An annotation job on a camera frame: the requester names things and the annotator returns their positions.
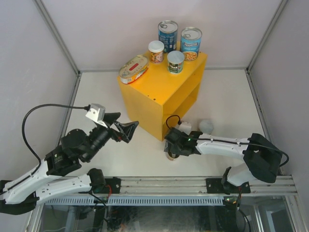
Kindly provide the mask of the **small green can white lid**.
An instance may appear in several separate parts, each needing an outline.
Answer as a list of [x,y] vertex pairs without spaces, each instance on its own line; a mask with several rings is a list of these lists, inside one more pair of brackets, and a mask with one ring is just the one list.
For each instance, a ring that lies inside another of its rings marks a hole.
[[171,74],[179,74],[183,70],[184,54],[180,51],[171,51],[167,55],[168,71]]

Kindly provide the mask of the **dark blue soup can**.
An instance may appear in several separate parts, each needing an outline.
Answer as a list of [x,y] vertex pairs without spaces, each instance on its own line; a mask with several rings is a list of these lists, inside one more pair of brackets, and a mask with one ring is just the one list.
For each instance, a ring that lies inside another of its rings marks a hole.
[[176,50],[178,24],[172,20],[165,20],[158,24],[158,38],[164,44],[164,53]]

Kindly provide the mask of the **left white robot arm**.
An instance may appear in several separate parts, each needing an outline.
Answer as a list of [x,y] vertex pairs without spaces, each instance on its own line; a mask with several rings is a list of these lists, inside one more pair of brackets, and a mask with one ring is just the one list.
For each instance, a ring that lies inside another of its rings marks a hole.
[[89,110],[86,117],[96,125],[89,134],[81,129],[71,130],[61,139],[60,145],[45,156],[39,168],[14,181],[2,180],[1,213],[21,215],[50,199],[70,193],[103,192],[106,180],[101,169],[92,168],[76,178],[63,177],[80,169],[83,162],[90,162],[110,139],[131,141],[139,122],[120,123],[117,121],[120,115]]

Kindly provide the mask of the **gold oval fish tin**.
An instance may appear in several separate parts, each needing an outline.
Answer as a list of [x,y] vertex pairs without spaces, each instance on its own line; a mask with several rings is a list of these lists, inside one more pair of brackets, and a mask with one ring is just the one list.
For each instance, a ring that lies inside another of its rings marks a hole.
[[123,84],[131,84],[143,76],[149,69],[149,60],[145,55],[137,55],[129,60],[120,70],[119,77]]
[[170,161],[174,161],[174,160],[176,160],[176,159],[179,157],[179,155],[176,155],[176,154],[173,154],[173,153],[170,153],[170,152],[168,152],[168,153],[166,154],[166,156],[167,156],[167,158],[168,158]]

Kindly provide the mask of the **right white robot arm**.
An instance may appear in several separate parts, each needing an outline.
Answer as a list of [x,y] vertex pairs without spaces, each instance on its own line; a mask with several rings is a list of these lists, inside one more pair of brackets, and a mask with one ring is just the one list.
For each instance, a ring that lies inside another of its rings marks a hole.
[[282,151],[258,133],[253,133],[250,138],[229,139],[200,131],[186,134],[171,128],[165,140],[167,153],[177,157],[220,155],[241,160],[240,165],[227,167],[221,178],[220,184],[226,194],[242,189],[243,185],[252,180],[275,183],[283,156]]

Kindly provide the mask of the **light blue Progresso soup can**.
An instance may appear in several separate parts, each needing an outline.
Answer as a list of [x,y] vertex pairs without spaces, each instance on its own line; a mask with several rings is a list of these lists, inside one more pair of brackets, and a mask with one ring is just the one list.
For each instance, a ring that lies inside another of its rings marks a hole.
[[195,27],[186,27],[181,32],[180,51],[185,61],[197,59],[202,38],[202,31]]

